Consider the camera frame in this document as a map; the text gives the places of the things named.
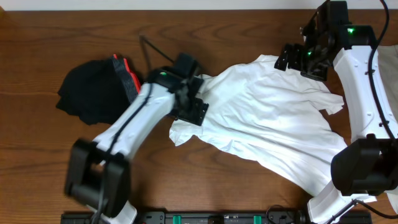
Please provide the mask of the white t-shirt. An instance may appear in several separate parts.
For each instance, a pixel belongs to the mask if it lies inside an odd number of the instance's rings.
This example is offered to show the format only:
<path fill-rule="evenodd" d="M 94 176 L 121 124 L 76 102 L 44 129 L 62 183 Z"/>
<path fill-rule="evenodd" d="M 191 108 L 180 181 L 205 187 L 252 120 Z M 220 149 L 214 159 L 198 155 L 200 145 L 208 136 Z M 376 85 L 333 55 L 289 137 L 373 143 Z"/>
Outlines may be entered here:
<path fill-rule="evenodd" d="M 276 60 L 261 55 L 215 77 L 204 75 L 198 96 L 208 110 L 202 125 L 177 120 L 169 136 L 176 146 L 196 136 L 316 196 L 331 180 L 332 158 L 346 147 L 321 112 L 339 112 L 343 98 L 298 71 L 276 69 Z"/>

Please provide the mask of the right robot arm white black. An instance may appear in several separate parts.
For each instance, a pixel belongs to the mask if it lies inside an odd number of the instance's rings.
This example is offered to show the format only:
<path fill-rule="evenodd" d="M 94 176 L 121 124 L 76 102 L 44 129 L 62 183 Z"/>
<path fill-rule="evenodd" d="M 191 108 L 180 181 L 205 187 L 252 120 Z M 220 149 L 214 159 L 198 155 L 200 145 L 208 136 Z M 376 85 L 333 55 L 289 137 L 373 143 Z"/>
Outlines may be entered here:
<path fill-rule="evenodd" d="M 331 181 L 307 205 L 312 223 L 336 223 L 357 204 L 397 193 L 397 121 L 376 65 L 378 41 L 370 26 L 308 25 L 304 44 L 286 45 L 276 69 L 324 81 L 333 67 L 349 110 L 351 144 L 331 161 Z"/>

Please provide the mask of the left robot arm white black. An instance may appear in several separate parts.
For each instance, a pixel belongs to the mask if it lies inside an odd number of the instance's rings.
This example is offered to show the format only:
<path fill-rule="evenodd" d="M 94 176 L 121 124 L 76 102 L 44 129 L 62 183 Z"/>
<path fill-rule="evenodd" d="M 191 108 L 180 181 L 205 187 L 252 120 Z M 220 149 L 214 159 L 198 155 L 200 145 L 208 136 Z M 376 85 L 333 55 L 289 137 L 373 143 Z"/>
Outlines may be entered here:
<path fill-rule="evenodd" d="M 128 109 L 92 141 L 78 139 L 69 158 L 65 194 L 92 211 L 85 223 L 133 223 L 130 162 L 167 115 L 201 126 L 208 104 L 197 97 L 201 75 L 151 71 Z"/>

